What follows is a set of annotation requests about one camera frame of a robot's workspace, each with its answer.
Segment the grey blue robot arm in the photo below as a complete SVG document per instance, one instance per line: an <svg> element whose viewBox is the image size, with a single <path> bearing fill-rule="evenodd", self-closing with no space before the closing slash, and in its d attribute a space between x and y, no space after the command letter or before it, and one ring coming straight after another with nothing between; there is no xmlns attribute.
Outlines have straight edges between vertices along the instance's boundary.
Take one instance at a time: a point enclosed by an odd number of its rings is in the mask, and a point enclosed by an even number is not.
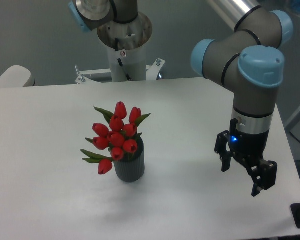
<svg viewBox="0 0 300 240"><path fill-rule="evenodd" d="M253 181L252 196L276 183L277 163L263 157L285 58L279 48L293 35L291 18L268 12L255 0L211 0L209 5L229 25L225 40L204 39L193 49L192 69L234 94L229 130L217 136L215 152L223 172L231 160L241 164ZM83 32L97 31L110 49L114 82L149 78L143 46L153 28L135 0L72 0L69 5Z"/></svg>

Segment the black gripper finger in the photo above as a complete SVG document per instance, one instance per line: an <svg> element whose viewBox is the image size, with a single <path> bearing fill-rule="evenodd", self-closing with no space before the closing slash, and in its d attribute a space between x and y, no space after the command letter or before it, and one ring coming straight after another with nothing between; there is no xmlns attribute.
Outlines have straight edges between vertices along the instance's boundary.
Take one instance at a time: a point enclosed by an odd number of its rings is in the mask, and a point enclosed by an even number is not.
<svg viewBox="0 0 300 240"><path fill-rule="evenodd" d="M225 130L217 135L214 152L219 154L222 166L221 171L226 172L230 169L231 158L233 156L230 150L227 150L230 140L230 133L228 130Z"/></svg>
<svg viewBox="0 0 300 240"><path fill-rule="evenodd" d="M276 184L278 164L263 158L248 158L246 170L253 181L251 195L256 197L261 191L267 191Z"/></svg>

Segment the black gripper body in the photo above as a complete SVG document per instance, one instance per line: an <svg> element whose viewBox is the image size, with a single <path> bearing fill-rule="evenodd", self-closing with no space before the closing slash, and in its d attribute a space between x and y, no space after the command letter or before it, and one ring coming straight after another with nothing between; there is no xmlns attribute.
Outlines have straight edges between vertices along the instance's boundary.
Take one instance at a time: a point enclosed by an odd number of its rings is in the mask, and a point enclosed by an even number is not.
<svg viewBox="0 0 300 240"><path fill-rule="evenodd" d="M260 134L241 132L237 130L238 122L237 118L230 121L229 147L233 158L242 166L259 167L260 160L264 159L269 130Z"/></svg>

